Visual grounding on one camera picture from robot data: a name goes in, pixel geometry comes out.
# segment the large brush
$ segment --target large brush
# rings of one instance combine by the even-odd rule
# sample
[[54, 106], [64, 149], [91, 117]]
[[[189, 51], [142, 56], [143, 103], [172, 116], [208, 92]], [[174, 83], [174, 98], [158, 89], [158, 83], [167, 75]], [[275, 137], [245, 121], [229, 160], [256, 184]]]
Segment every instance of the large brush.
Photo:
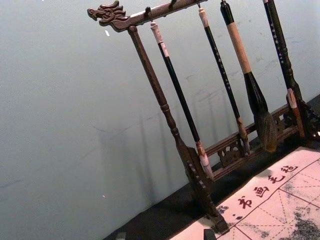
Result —
[[197, 2], [197, 3], [198, 3], [198, 6], [199, 6], [199, 16], [200, 16], [200, 19], [202, 21], [206, 36], [207, 36], [207, 38], [209, 40], [209, 43], [210, 43], [214, 58], [216, 60], [216, 64], [218, 65], [218, 68], [219, 68], [219, 71], [220, 71], [220, 74], [221, 74], [221, 77], [222, 77], [226, 92], [228, 94], [228, 97], [229, 97], [229, 100], [230, 100], [230, 103], [231, 103], [231, 106], [232, 106], [232, 110], [233, 110], [233, 113], [234, 113], [234, 116], [235, 116], [235, 120], [236, 120], [236, 123], [238, 125], [239, 134], [240, 134], [240, 137], [242, 139], [242, 142], [243, 142], [243, 145], [244, 145], [244, 148], [245, 148], [245, 152], [250, 154], [250, 145], [249, 145], [249, 140], [248, 140], [248, 134], [246, 132], [244, 122], [243, 122], [242, 118], [240, 117], [239, 110], [238, 110], [238, 107], [237, 107], [237, 103], [235, 101], [235, 97], [234, 97], [234, 94], [232, 92], [232, 89], [231, 89], [231, 86], [230, 86], [230, 83], [229, 83], [229, 80], [228, 80], [228, 77], [227, 77], [227, 74], [226, 74], [225, 67], [224, 67], [224, 65], [222, 63], [222, 60], [220, 58], [220, 54], [219, 54], [216, 42], [214, 40], [214, 36], [213, 36], [213, 34], [211, 32], [211, 29], [210, 29], [210, 26], [209, 26], [209, 21], [208, 21], [208, 18], [207, 18], [206, 11], [203, 8], [201, 8], [199, 2]]
[[251, 71], [247, 54], [241, 41], [230, 6], [225, 0], [221, 0], [220, 10], [244, 75], [245, 87], [250, 108], [254, 116], [256, 132], [261, 140], [263, 149], [272, 153], [277, 149], [278, 144], [276, 123], [268, 112], [265, 97], [263, 96]]
[[198, 131], [196, 129], [194, 120], [193, 120], [193, 118], [191, 116], [191, 113], [189, 111], [189, 108], [188, 108], [184, 93], [183, 93], [183, 91], [181, 89], [181, 86], [180, 86], [180, 83], [178, 81], [175, 69], [174, 69], [174, 67], [173, 67], [173, 65], [171, 63], [171, 60], [170, 60], [170, 57], [169, 57], [169, 53], [168, 53], [166, 45], [165, 45], [165, 43], [163, 41], [161, 33], [159, 31], [159, 27], [154, 21], [152, 21], [152, 23], [151, 23], [151, 29], [152, 29], [152, 32], [154, 34], [155, 40], [158, 43], [160, 52], [161, 52], [163, 60], [164, 60], [164, 63], [166, 65], [166, 68], [167, 68], [167, 70], [169, 72], [169, 75], [171, 77], [171, 80], [172, 80], [172, 83], [174, 85], [176, 94], [178, 95], [178, 98], [180, 100], [180, 103], [181, 103], [182, 109], [184, 111], [186, 120], [187, 120], [187, 122], [189, 124], [193, 139], [194, 139], [195, 144], [196, 144], [196, 148], [197, 148], [197, 151], [198, 151], [198, 155], [199, 155], [203, 170], [204, 170], [205, 174], [211, 180], [214, 180], [214, 174], [212, 172], [212, 169], [211, 169], [211, 166], [210, 166], [210, 162], [209, 162], [208, 156], [206, 154], [205, 148], [204, 148], [203, 144], [200, 141], [200, 137], [199, 137]]

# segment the black brush handle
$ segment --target black brush handle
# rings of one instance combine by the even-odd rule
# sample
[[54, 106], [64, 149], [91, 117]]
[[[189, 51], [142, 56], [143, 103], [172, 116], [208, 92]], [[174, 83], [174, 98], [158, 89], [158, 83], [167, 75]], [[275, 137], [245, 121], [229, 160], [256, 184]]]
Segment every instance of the black brush handle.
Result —
[[204, 30], [205, 30], [206, 36], [207, 36], [207, 38], [209, 40], [209, 43], [210, 43], [210, 46], [211, 46], [215, 61], [216, 61], [217, 65], [218, 65], [218, 68], [219, 68], [219, 71], [220, 71], [220, 74], [221, 74], [221, 77], [222, 77], [226, 92], [228, 94], [228, 97], [229, 97], [229, 100], [230, 100], [230, 103], [231, 103], [231, 106], [232, 106], [232, 110], [233, 110], [234, 116], [235, 116], [236, 119], [238, 119], [240, 117], [239, 110], [238, 110], [237, 103], [236, 103], [234, 94], [232, 92], [231, 86], [230, 86], [230, 82], [229, 82], [227, 74], [226, 74], [225, 67], [224, 67], [224, 65], [222, 63], [222, 60], [221, 60], [221, 57], [220, 57], [216, 42], [214, 40], [214, 37], [212, 35], [210, 27], [206, 26], [204, 28]]
[[240, 63], [240, 66], [244, 75], [245, 87], [246, 87], [251, 111], [255, 117], [257, 115], [267, 113], [268, 112], [267, 102], [251, 71], [247, 54], [245, 52], [245, 48], [243, 46], [242, 40], [237, 30], [237, 26], [231, 12], [230, 5], [223, 0], [221, 2], [220, 10], [224, 18], [225, 24], [227, 26], [236, 56], [238, 58], [238, 61]]
[[169, 53], [167, 51], [166, 45], [165, 45], [164, 41], [162, 40], [162, 37], [161, 37], [161, 34], [159, 32], [157, 24], [155, 22], [152, 22], [151, 26], [152, 26], [151, 29], [154, 28], [152, 30], [154, 30], [154, 35], [156, 37], [156, 40], [157, 40], [161, 55], [163, 57], [165, 66], [166, 66], [166, 68], [167, 68], [167, 70], [168, 70], [168, 72], [170, 74], [174, 89], [175, 89], [175, 91], [176, 91], [176, 93], [178, 95], [178, 98], [179, 98], [179, 101], [181, 103], [184, 115], [185, 115], [186, 120], [188, 122], [188, 125], [190, 127], [193, 139], [194, 139], [195, 142], [198, 142], [198, 141], [200, 141], [200, 137], [199, 137], [198, 131], [196, 129], [194, 120], [193, 120], [193, 118], [191, 116], [191, 113], [190, 113], [189, 107], [187, 105], [187, 101], [185, 99], [184, 93], [183, 93], [183, 91], [181, 89], [181, 86], [180, 86], [179, 80], [177, 78], [175, 69], [174, 69], [174, 67], [173, 67], [173, 65], [171, 63], [171, 60], [170, 60]]
[[275, 2], [274, 0], [263, 0], [263, 3], [286, 88], [292, 89], [295, 96], [298, 99], [302, 99], [299, 85], [294, 78], [294, 71], [292, 70], [291, 62], [288, 55], [287, 44], [281, 28]]

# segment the brush bristles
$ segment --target brush bristles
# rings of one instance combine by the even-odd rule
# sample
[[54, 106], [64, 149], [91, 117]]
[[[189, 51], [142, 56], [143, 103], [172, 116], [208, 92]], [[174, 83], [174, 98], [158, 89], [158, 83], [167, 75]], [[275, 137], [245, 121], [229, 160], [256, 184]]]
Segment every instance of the brush bristles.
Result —
[[269, 112], [254, 116], [255, 128], [263, 149], [273, 153], [277, 149], [277, 126]]

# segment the turned wooden post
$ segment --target turned wooden post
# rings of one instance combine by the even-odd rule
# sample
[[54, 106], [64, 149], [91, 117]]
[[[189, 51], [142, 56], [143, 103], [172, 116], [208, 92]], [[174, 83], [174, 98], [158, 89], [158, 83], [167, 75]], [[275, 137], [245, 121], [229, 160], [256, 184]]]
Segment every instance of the turned wooden post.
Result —
[[143, 68], [144, 68], [144, 71], [145, 71], [145, 74], [147, 75], [148, 79], [149, 79], [149, 82], [150, 82], [150, 85], [152, 87], [152, 90], [154, 92], [154, 95], [156, 97], [156, 100], [158, 101], [159, 105], [160, 105], [160, 108], [165, 116], [165, 119], [166, 119], [166, 122], [171, 130], [171, 133], [175, 139], [175, 143], [177, 145], [184, 145], [181, 137], [180, 137], [180, 134], [179, 134], [179, 130], [176, 126], [176, 122], [174, 120], [174, 118], [172, 117], [172, 114], [170, 112], [170, 108], [169, 108], [169, 105], [167, 103], [167, 99], [164, 95], [164, 92], [162, 91], [162, 88], [159, 84], [159, 81], [158, 81], [158, 78], [155, 74], [155, 71], [151, 65], [151, 62], [148, 58], [148, 55], [146, 53], [146, 50], [141, 42], [141, 39], [139, 37], [139, 34], [138, 34], [138, 29], [136, 26], [130, 26], [128, 28], [128, 32], [129, 32], [129, 35], [131, 36], [132, 38], [132, 41], [133, 41], [133, 44], [135, 46], [135, 49], [139, 55], [139, 58], [141, 60], [141, 63], [143, 65]]

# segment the brush handle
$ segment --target brush handle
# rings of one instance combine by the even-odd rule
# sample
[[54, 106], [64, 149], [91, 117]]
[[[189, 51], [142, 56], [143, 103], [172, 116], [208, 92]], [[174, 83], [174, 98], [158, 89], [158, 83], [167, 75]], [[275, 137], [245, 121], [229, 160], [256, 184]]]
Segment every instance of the brush handle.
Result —
[[262, 94], [253, 73], [251, 72], [249, 60], [234, 21], [230, 5], [223, 0], [221, 2], [220, 10], [244, 75], [245, 87], [251, 111], [255, 116], [264, 114], [268, 112], [268, 106], [265, 97]]
[[291, 62], [288, 55], [287, 44], [281, 28], [279, 16], [274, 0], [263, 0], [266, 16], [272, 33], [273, 42], [279, 58], [284, 82], [287, 89], [292, 89], [295, 96], [302, 100], [299, 85], [294, 78]]
[[166, 68], [167, 68], [167, 70], [168, 70], [168, 72], [170, 74], [172, 83], [174, 85], [174, 89], [176, 91], [176, 94], [178, 95], [179, 101], [180, 101], [182, 109], [184, 111], [184, 115], [185, 115], [186, 120], [187, 120], [187, 122], [189, 124], [193, 139], [194, 139], [195, 142], [199, 142], [200, 141], [199, 134], [198, 134], [198, 131], [196, 129], [194, 120], [193, 120], [193, 118], [191, 116], [191, 113], [190, 113], [189, 107], [187, 105], [187, 101], [185, 99], [184, 93], [183, 93], [183, 91], [181, 89], [181, 86], [180, 86], [179, 80], [177, 78], [174, 66], [171, 63], [170, 56], [169, 56], [168, 50], [166, 48], [166, 45], [165, 45], [165, 43], [163, 41], [163, 38], [161, 36], [159, 27], [154, 21], [151, 23], [151, 30], [152, 30], [152, 32], [154, 34], [154, 37], [155, 37], [155, 40], [156, 40], [156, 42], [157, 42], [157, 44], [159, 46], [162, 58], [163, 58], [164, 63], [165, 63], [165, 66], [166, 66]]

